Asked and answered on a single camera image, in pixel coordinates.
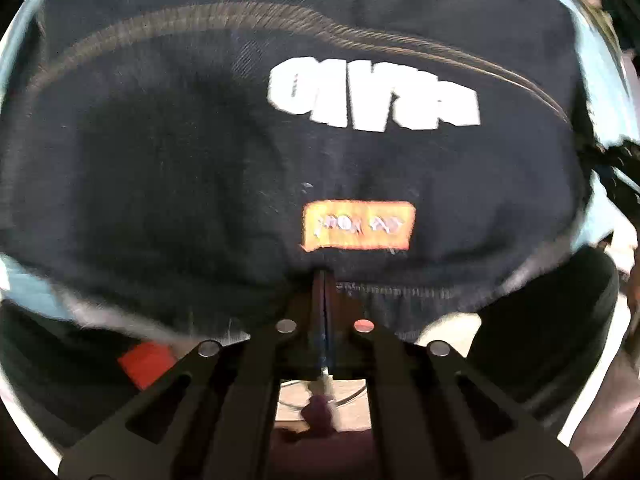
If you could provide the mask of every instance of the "red object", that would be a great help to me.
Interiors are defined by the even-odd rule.
[[[167,345],[140,343],[118,358],[120,367],[129,379],[145,390],[158,380],[177,360]]]

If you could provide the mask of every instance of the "embroidered patch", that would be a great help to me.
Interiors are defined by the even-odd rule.
[[[415,207],[408,202],[311,202],[303,213],[302,248],[307,252],[322,247],[405,251],[414,220]]]

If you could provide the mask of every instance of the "black metal bracket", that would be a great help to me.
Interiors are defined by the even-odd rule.
[[[576,457],[442,341],[401,342],[319,272],[286,318],[201,343],[64,456],[62,480],[263,478],[281,380],[366,379],[385,479],[577,480]]]

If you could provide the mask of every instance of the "orange label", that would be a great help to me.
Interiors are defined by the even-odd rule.
[[[322,200],[305,205],[302,248],[409,248],[415,207],[408,202]]]

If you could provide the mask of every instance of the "screw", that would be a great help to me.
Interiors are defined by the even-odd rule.
[[[220,351],[220,345],[213,340],[203,341],[198,346],[198,354],[202,357],[213,357]]]
[[[450,347],[444,341],[434,341],[429,346],[429,350],[433,355],[437,355],[438,357],[445,357],[449,355]]]
[[[372,321],[369,321],[368,319],[359,319],[353,324],[353,327],[354,329],[356,329],[356,332],[360,332],[362,334],[368,334],[376,326],[373,324]]]
[[[276,323],[276,330],[281,334],[290,334],[296,331],[297,324],[292,319],[281,319]]]

